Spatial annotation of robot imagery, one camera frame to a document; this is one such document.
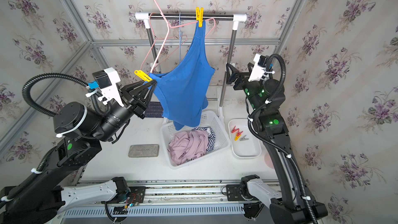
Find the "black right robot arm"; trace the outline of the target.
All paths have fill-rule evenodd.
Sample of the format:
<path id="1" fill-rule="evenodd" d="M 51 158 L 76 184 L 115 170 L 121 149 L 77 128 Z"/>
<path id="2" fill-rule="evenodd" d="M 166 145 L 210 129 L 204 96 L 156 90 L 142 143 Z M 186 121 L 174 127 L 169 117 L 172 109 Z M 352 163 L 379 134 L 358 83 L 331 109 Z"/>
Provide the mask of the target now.
<path id="1" fill-rule="evenodd" d="M 245 212 L 256 217 L 254 210 L 267 207 L 276 224 L 316 224 L 328 215 L 325 204 L 318 202 L 309 190 L 296 161 L 289 130 L 279 108 L 285 101 L 286 64 L 278 54 L 257 55 L 248 64 L 248 72 L 240 72 L 231 63 L 226 65 L 227 84 L 245 93 L 250 133 L 268 151 L 276 172 L 280 191 L 274 191 L 258 175 L 241 178 L 238 192 L 247 205 Z"/>

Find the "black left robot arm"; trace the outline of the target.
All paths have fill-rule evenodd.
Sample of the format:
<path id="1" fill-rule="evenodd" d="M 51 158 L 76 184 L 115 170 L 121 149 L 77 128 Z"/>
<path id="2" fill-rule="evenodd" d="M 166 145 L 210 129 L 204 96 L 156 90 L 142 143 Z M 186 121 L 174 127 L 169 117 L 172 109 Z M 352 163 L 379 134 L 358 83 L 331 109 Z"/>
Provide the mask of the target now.
<path id="1" fill-rule="evenodd" d="M 52 112 L 31 97 L 40 81 L 59 78 L 88 89 L 92 107 L 79 102 Z M 2 190 L 1 223 L 44 224 L 57 215 L 93 202 L 123 202 L 130 188 L 123 177 L 83 187 L 62 187 L 61 181 L 86 166 L 101 150 L 102 142 L 117 142 L 133 116 L 145 118 L 145 111 L 157 82 L 140 81 L 118 88 L 104 71 L 94 73 L 95 82 L 86 83 L 61 73 L 46 73 L 28 80 L 22 96 L 34 110 L 53 118 L 55 133 L 61 138 L 42 158 L 31 175 L 15 187 Z"/>

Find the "light blue wire hanger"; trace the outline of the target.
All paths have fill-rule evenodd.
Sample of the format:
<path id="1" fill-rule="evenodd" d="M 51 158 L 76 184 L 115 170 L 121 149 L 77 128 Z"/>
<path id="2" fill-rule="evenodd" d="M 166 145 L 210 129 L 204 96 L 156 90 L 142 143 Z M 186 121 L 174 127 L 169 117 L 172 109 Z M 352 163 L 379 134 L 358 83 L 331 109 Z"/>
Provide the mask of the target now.
<path id="1" fill-rule="evenodd" d="M 179 12 L 179 18 L 178 18 L 178 23 L 179 23 L 179 27 L 178 27 L 178 34 L 179 34 L 179 46 L 178 46 L 178 65 L 181 62 L 181 45 L 182 45 L 182 34 L 181 34 L 181 12 Z"/>

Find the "pink wire hanger striped top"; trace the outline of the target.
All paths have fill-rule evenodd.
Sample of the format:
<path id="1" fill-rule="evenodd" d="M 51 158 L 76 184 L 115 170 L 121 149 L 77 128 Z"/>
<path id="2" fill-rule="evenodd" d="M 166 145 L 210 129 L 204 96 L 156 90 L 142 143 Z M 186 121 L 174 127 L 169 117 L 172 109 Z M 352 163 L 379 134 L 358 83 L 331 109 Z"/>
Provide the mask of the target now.
<path id="1" fill-rule="evenodd" d="M 192 14 L 185 14 L 181 13 L 181 21 L 182 20 L 187 20 L 192 16 Z M 178 13 L 165 13 L 164 16 L 162 16 L 160 13 L 147 13 L 147 12 L 138 12 L 135 14 L 135 17 L 137 20 L 142 21 L 144 23 L 144 26 L 146 28 L 147 34 L 148 34 L 148 39 L 150 42 L 150 51 L 148 53 L 152 53 L 153 58 L 154 58 L 154 63 L 152 64 L 151 72 L 160 64 L 158 61 L 160 57 L 160 53 L 162 52 L 162 49 L 164 47 L 165 42 L 169 39 L 169 32 L 167 32 L 166 37 L 164 39 L 158 39 L 155 36 L 155 33 L 152 29 L 151 25 L 151 19 L 161 19 L 164 18 L 166 19 L 166 23 L 168 24 L 169 29 L 175 29 L 179 27 L 178 23 L 178 18 L 179 14 Z M 190 24 L 194 24 L 195 22 L 190 22 L 187 24 L 181 24 L 180 26 L 187 26 Z M 184 44 L 187 41 L 187 36 L 185 35 L 185 40 L 182 41 L 182 44 Z M 171 56 L 178 48 L 176 48 L 174 51 L 169 53 L 165 59 L 167 59 L 169 56 Z"/>

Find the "blue white striped tank top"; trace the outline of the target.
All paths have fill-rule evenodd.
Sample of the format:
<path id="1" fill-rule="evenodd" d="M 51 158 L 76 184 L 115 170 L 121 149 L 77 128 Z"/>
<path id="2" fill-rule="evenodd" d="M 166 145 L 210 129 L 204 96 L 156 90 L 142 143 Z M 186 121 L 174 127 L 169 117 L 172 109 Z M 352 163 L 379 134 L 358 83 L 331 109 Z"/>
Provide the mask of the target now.
<path id="1" fill-rule="evenodd" d="M 211 127 L 196 127 L 191 131 L 206 131 L 208 133 L 208 145 L 206 152 L 210 153 L 213 151 L 215 147 L 216 135 Z"/>

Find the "yellow clothespin blue top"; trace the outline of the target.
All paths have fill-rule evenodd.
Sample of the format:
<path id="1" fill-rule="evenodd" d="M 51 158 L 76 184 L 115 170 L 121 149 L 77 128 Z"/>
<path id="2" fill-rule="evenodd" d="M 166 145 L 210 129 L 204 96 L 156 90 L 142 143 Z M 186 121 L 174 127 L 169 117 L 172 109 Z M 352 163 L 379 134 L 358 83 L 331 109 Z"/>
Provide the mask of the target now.
<path id="1" fill-rule="evenodd" d="M 152 81 L 152 78 L 150 76 L 148 76 L 144 71 L 142 70 L 135 70 L 134 74 L 140 78 L 141 80 L 145 81 L 145 82 L 150 82 Z"/>
<path id="2" fill-rule="evenodd" d="M 196 18 L 199 28 L 201 28 L 203 26 L 203 15 L 204 15 L 204 8 L 197 7 L 195 9 L 195 18 Z"/>

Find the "pink tank top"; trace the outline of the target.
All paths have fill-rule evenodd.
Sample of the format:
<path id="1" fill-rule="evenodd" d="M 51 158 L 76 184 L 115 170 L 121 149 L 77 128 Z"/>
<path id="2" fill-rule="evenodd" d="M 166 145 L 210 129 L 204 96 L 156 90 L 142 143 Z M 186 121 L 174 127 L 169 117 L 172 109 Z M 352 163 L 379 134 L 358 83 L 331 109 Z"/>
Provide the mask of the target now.
<path id="1" fill-rule="evenodd" d="M 171 160 L 179 166 L 206 155 L 208 144 L 207 131 L 182 131 L 175 134 L 168 151 Z"/>

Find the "grey clothespin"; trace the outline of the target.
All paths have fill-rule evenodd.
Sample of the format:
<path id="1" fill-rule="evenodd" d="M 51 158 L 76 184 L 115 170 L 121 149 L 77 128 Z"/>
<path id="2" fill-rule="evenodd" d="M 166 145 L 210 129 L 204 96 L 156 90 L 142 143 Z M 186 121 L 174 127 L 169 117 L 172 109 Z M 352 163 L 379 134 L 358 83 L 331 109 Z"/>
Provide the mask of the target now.
<path id="1" fill-rule="evenodd" d="M 242 137 L 239 139 L 239 141 L 247 141 L 247 140 L 249 140 L 249 138 L 247 138 L 246 135 L 245 135 L 245 136 L 242 136 Z"/>

